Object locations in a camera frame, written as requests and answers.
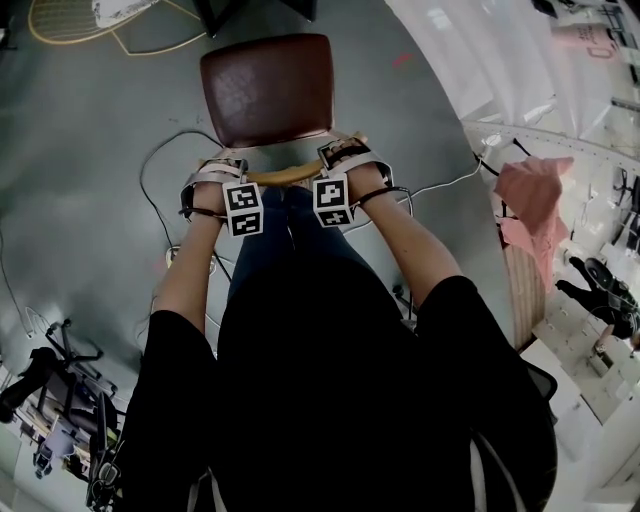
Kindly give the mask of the white marble table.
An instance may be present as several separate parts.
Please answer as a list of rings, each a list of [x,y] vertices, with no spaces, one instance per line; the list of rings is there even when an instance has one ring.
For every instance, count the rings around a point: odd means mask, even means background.
[[[214,0],[192,0],[201,19],[205,34],[213,39],[220,29],[239,13],[252,0],[226,0],[222,10],[214,12]],[[309,22],[314,22],[317,15],[318,0],[277,0]]]

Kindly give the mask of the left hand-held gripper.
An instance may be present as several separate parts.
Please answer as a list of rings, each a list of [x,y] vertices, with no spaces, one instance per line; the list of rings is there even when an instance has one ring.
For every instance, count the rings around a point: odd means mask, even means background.
[[[259,186],[247,177],[248,164],[244,159],[213,158],[206,160],[196,173],[187,179],[180,194],[179,214],[191,220],[195,214],[224,222],[232,238],[258,235],[263,232],[264,206]],[[223,213],[194,205],[195,189],[203,183],[222,188]]]

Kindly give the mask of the pink box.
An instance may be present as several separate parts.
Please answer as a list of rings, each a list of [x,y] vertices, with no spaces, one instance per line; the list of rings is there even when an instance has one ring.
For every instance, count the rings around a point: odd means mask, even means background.
[[[551,35],[563,46],[581,48],[595,59],[611,60],[618,56],[618,46],[611,30],[601,23],[554,26]]]

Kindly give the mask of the speckled seat cushion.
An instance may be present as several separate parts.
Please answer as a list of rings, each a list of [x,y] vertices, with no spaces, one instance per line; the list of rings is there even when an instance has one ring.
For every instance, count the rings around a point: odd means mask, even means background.
[[[160,0],[92,0],[98,28],[107,29],[143,12]]]

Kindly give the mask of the person's black shirt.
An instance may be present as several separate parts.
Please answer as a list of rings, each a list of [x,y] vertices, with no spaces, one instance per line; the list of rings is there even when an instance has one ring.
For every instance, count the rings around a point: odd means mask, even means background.
[[[466,277],[407,329],[387,292],[227,305],[211,346],[156,311],[131,399],[123,512],[186,512],[211,470],[228,512],[541,512],[553,426],[526,365]]]

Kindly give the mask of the pink cloth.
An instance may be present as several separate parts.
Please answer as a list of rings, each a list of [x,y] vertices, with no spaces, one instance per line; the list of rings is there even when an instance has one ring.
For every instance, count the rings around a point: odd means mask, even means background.
[[[560,217],[563,192],[561,176],[571,170],[572,157],[540,159],[530,156],[507,163],[500,172],[494,193],[511,217],[499,220],[504,241],[533,257],[544,288],[553,287],[553,260],[569,230]]]

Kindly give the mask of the person's blue jeans legs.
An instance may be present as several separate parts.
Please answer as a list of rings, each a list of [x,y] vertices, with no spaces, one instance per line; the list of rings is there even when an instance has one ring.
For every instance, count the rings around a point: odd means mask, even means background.
[[[296,298],[369,300],[386,293],[340,229],[320,225],[309,190],[300,186],[268,189],[262,199],[264,229],[243,241],[230,283],[229,306],[278,300],[291,305]]]

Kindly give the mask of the person's left hand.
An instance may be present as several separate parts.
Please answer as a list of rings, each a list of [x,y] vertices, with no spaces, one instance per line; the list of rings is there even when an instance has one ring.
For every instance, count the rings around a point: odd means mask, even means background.
[[[216,182],[199,182],[193,188],[193,207],[211,211],[217,215],[226,214],[223,188]]]

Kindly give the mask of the light wooden stand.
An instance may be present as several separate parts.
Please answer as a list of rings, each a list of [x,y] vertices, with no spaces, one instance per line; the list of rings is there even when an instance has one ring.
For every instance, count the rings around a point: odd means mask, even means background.
[[[509,278],[514,348],[521,352],[545,315],[546,291],[534,258],[519,247],[503,248]]]

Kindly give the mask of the person's right forearm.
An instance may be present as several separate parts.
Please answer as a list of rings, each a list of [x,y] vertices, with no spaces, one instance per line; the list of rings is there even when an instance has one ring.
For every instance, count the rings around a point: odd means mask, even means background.
[[[392,252],[417,306],[443,280],[461,275],[446,246],[382,189],[365,194],[360,207]]]

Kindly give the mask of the brown seat wooden chair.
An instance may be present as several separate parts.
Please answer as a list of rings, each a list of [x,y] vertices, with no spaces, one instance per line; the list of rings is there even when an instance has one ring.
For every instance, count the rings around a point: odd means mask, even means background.
[[[200,61],[204,95],[222,150],[188,180],[282,187],[320,175],[315,160],[274,172],[253,172],[244,150],[315,137],[342,139],[334,128],[330,41],[292,34],[231,45]]]

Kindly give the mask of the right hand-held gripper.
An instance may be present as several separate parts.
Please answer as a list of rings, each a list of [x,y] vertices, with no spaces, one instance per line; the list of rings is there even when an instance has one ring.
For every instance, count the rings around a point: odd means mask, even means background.
[[[337,139],[318,149],[321,176],[312,185],[313,212],[323,228],[350,225],[355,206],[349,199],[348,174],[355,168],[373,164],[384,189],[393,186],[391,166],[358,138]]]

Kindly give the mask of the black office chair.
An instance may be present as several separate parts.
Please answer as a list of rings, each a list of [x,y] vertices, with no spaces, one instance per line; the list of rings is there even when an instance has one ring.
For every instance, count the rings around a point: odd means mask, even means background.
[[[524,361],[524,363],[530,378],[534,382],[542,398],[546,401],[548,413],[552,419],[552,423],[555,424],[557,422],[557,417],[552,411],[551,399],[555,396],[558,390],[557,380],[547,371],[533,365],[532,363],[528,361]]]

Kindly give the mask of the black glove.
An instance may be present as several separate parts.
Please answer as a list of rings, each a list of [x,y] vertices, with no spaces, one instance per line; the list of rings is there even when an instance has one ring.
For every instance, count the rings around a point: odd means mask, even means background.
[[[640,353],[640,303],[627,284],[594,258],[582,260],[571,256],[568,262],[587,282],[589,289],[562,279],[556,282],[556,288],[607,324],[604,337],[629,340],[632,352]]]

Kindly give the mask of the person's right hand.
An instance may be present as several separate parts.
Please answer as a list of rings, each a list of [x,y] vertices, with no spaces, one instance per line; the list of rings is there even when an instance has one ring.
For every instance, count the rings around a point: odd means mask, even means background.
[[[376,166],[360,166],[347,173],[349,202],[357,203],[363,196],[386,187]]]

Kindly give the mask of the person's left forearm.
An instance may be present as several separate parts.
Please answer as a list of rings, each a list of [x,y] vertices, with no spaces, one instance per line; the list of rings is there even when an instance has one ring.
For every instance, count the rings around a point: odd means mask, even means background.
[[[177,256],[155,292],[152,311],[171,311],[205,333],[209,271],[222,228],[219,219],[195,215]]]

